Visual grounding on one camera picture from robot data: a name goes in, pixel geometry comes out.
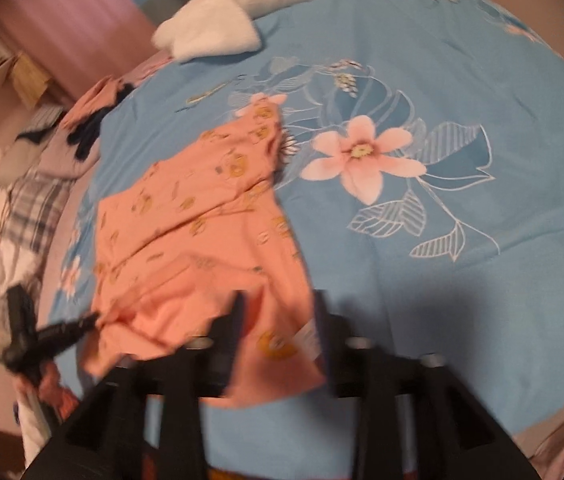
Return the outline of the person's left hand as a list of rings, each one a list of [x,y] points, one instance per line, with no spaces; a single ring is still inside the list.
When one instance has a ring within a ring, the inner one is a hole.
[[[41,373],[42,379],[37,386],[21,374],[12,378],[17,400],[27,408],[30,408],[32,399],[50,405],[63,422],[78,406],[79,399],[70,389],[60,384],[59,370],[54,361],[43,362]]]

